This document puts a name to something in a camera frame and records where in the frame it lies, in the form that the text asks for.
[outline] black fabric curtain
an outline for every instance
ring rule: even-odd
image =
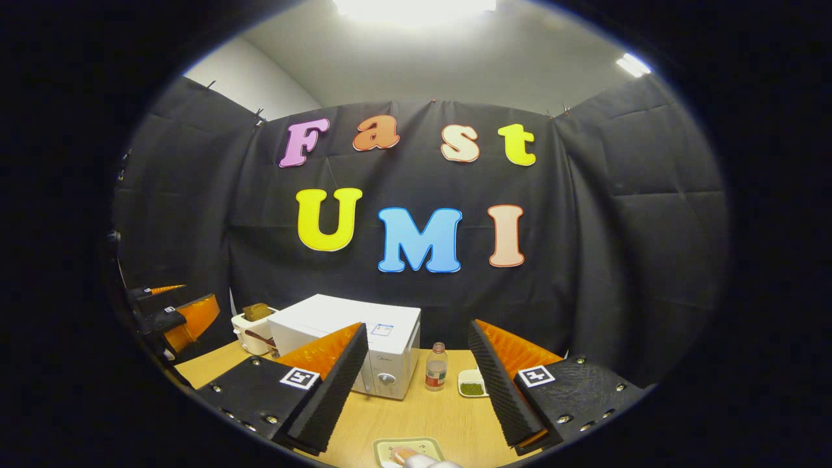
[[[180,359],[231,342],[228,246],[231,194],[255,114],[187,78],[148,111],[130,142],[113,221],[128,288],[187,284],[216,295],[220,315]]]
[[[375,115],[394,116],[401,140],[356,151],[356,127]],[[331,126],[305,164],[278,167],[288,127],[320,118]],[[238,310],[255,302],[283,308],[315,293],[418,306],[422,346],[466,348],[468,322],[480,318],[646,385],[714,310],[728,250],[720,174],[694,119],[652,77],[553,120],[440,101],[354,104],[255,123],[251,112],[182,78],[136,132],[117,190],[128,286],[185,282],[220,301],[220,317],[191,356],[234,339],[230,287]],[[515,123],[534,135],[531,166],[506,157],[498,129]],[[449,124],[477,131],[476,161],[439,152]],[[333,192],[344,187],[363,192],[352,241],[333,252],[309,249],[298,237],[296,193],[327,192],[320,230],[331,233]],[[524,211],[521,266],[488,263],[487,210],[500,204]],[[379,210],[387,207],[406,208],[419,230],[435,210],[459,210],[460,270],[381,272]]]

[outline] small dish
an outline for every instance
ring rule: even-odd
[[[465,395],[463,393],[463,384],[479,384],[483,386],[483,394]],[[479,372],[479,368],[460,371],[459,376],[457,377],[457,390],[459,390],[459,395],[462,395],[465,398],[482,398],[484,396],[488,396],[488,391],[485,389],[485,381],[483,380],[483,374]]]

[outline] microwave knob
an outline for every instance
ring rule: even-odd
[[[391,385],[396,382],[396,378],[390,374],[379,374],[379,380],[385,385]]]

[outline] ceiling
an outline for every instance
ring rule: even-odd
[[[309,0],[243,36],[323,107],[436,97],[557,115],[633,79],[616,65],[622,47],[526,0],[421,28],[359,22],[332,0]]]

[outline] yellow letter u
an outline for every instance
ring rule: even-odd
[[[323,234],[318,223],[320,203],[326,192],[316,188],[301,190],[295,199],[298,208],[298,237],[308,248],[316,251],[337,251],[353,240],[355,232],[355,203],[363,193],[357,188],[340,188],[334,197],[341,202],[338,210],[338,229],[334,234]]]

